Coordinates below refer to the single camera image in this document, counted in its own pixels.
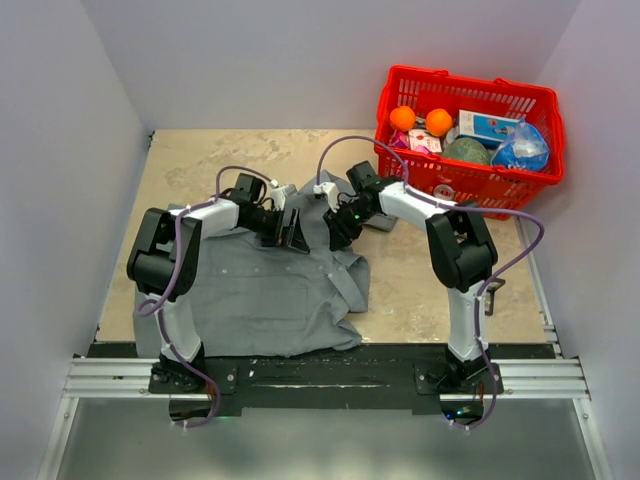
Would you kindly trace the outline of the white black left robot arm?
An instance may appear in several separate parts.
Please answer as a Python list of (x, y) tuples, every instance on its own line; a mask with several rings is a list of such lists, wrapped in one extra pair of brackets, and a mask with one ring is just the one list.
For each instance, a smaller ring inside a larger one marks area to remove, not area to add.
[(308, 254), (297, 208), (286, 203), (293, 184), (241, 173), (233, 187), (180, 209), (148, 209), (129, 255), (126, 272), (143, 300), (135, 313), (152, 316), (162, 346), (152, 377), (191, 393), (208, 386), (205, 350), (196, 332), (188, 292), (204, 240), (242, 229), (267, 248)]

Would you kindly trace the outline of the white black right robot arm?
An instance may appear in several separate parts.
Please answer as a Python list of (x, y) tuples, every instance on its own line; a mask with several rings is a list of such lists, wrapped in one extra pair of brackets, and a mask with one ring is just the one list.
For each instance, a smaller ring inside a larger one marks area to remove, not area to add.
[(323, 219), (330, 249), (343, 250), (359, 238), (376, 215), (404, 220), (426, 234), (435, 276), (446, 287), (450, 332), (438, 384), (469, 392), (484, 372), (499, 379), (485, 339), (486, 290), (498, 255), (483, 215), (473, 204), (422, 195), (398, 177), (380, 177), (368, 162), (347, 171), (354, 190), (346, 200), (332, 181), (317, 182), (313, 193), (325, 198)]

